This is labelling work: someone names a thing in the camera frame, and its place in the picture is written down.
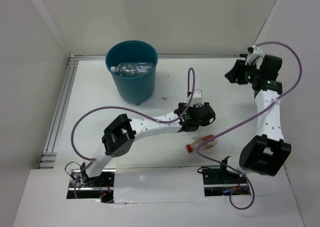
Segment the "clear bottle white cap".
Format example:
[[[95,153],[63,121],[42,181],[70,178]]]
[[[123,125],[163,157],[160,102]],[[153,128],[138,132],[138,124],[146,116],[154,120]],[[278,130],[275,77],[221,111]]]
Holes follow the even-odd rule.
[[[152,62],[132,62],[134,63],[134,76],[139,77],[147,74],[154,66]]]

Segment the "clear bottle front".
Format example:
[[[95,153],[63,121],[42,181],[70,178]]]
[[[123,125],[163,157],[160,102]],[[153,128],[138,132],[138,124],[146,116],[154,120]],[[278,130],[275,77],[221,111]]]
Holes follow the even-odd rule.
[[[117,66],[111,66],[110,71],[122,77],[133,77],[135,75],[134,63],[120,63]]]

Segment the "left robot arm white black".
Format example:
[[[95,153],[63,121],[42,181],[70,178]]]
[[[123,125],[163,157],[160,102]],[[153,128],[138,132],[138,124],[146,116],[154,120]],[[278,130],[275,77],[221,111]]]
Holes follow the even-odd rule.
[[[80,179],[83,184],[92,187],[97,184],[104,167],[114,158],[130,151],[134,142],[160,134],[195,132],[199,127],[212,124],[216,114],[208,102],[188,107],[179,103],[173,112],[153,117],[129,118],[127,114],[117,116],[103,131],[101,145],[95,151],[93,160],[80,166]]]

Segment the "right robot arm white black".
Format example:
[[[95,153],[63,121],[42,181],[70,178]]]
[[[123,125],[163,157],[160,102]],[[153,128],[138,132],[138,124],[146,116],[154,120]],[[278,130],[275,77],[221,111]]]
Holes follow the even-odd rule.
[[[244,171],[275,176],[291,153],[282,133],[278,99],[283,93],[282,83],[277,81],[282,62],[273,55],[250,53],[225,74],[230,83],[251,84],[257,111],[262,112],[256,135],[239,156],[239,167]]]

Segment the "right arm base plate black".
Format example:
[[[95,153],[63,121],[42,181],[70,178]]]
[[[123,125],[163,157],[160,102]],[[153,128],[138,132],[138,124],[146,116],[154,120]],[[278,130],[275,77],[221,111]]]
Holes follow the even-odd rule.
[[[205,197],[229,196],[236,189],[234,195],[251,194],[247,180],[236,173],[207,166],[198,168],[197,173],[202,175]]]

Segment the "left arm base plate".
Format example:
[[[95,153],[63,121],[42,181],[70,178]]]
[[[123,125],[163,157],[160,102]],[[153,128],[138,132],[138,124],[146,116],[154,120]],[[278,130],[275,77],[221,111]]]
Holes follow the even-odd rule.
[[[98,177],[83,180],[80,172],[80,164],[71,161],[64,167],[69,177],[66,198],[73,199],[97,199],[101,203],[114,203],[114,182],[116,169],[104,169]]]

